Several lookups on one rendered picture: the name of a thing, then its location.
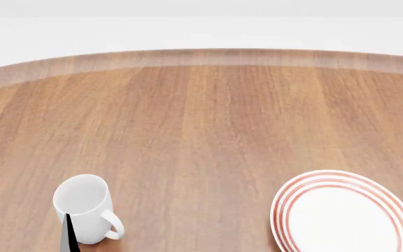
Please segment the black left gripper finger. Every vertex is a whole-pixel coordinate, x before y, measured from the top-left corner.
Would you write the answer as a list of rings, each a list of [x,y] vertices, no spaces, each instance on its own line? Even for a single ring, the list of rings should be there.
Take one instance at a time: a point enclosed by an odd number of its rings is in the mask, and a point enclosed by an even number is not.
[[[64,215],[64,220],[62,223],[60,252],[80,252],[71,216],[68,213]]]

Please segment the white ceramic mug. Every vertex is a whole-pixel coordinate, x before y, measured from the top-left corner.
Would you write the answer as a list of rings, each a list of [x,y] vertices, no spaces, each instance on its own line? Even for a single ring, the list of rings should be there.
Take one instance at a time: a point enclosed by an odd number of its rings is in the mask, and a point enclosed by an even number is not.
[[[80,174],[58,186],[53,206],[61,222],[69,215],[81,244],[93,245],[103,239],[119,240],[125,234],[121,220],[113,213],[108,185],[99,176]]]

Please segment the white plate with red rings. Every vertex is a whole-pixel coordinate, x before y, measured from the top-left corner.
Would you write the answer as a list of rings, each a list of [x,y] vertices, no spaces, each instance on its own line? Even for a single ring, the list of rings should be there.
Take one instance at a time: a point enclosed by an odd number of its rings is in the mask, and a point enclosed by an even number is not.
[[[270,211],[281,252],[403,252],[403,202],[348,171],[308,171],[285,182]]]

